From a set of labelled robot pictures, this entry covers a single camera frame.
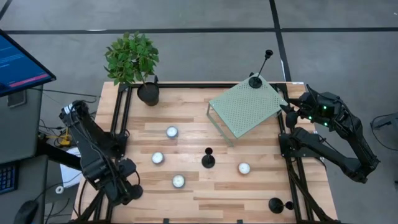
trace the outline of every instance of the keyboard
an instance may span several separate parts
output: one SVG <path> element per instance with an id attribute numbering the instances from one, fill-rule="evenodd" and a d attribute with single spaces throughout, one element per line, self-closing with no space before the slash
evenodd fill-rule
<path id="1" fill-rule="evenodd" d="M 15 162 L 0 164 L 0 194 L 17 190 L 18 166 Z"/>

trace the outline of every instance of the black plant pot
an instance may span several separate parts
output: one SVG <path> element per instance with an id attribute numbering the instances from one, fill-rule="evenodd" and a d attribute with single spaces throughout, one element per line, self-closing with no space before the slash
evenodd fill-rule
<path id="1" fill-rule="evenodd" d="M 142 84 L 138 90 L 137 95 L 140 100 L 142 100 L 148 106 L 155 106 L 159 102 L 159 87 L 157 86 L 157 77 L 155 77 L 155 82 L 145 82 Z"/>

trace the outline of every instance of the green leaves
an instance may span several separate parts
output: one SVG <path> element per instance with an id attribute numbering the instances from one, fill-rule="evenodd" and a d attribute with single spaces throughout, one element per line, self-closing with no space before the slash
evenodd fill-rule
<path id="1" fill-rule="evenodd" d="M 126 32 L 106 48 L 108 67 L 105 70 L 108 77 L 114 79 L 115 85 L 145 81 L 149 75 L 154 75 L 154 67 L 159 62 L 159 51 L 152 43 L 145 34 L 136 32 L 130 35 Z"/>

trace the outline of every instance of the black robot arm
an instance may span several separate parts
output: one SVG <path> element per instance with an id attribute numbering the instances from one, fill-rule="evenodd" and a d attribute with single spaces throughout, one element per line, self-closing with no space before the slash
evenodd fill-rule
<path id="1" fill-rule="evenodd" d="M 287 113 L 286 126 L 292 130 L 289 143 L 296 149 L 302 147 L 310 149 L 338 165 L 353 181 L 366 183 L 366 177 L 375 170 L 379 160 L 363 136 L 361 120 L 351 113 L 339 96 L 329 92 L 317 93 L 309 86 L 307 88 L 308 93 L 304 93 L 299 99 L 289 100 L 298 107 L 297 111 L 281 105 Z M 323 139 L 319 135 L 310 134 L 302 128 L 295 128 L 298 117 L 329 127 L 329 131 L 336 131 L 342 139 L 348 141 L 358 158 L 347 158 L 323 145 Z"/>
<path id="2" fill-rule="evenodd" d="M 114 206 L 127 205 L 142 195 L 140 185 L 131 185 L 127 177 L 136 172 L 130 159 L 119 160 L 118 139 L 105 133 L 90 117 L 87 104 L 74 101 L 64 107 L 59 116 L 69 128 L 79 148 L 82 174 L 96 189 L 105 193 Z"/>

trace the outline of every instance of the monitor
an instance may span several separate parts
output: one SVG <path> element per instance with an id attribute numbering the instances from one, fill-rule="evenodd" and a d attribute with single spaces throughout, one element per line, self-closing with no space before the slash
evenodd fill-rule
<path id="1" fill-rule="evenodd" d="M 54 74 L 0 29 L 0 97 L 55 79 Z"/>

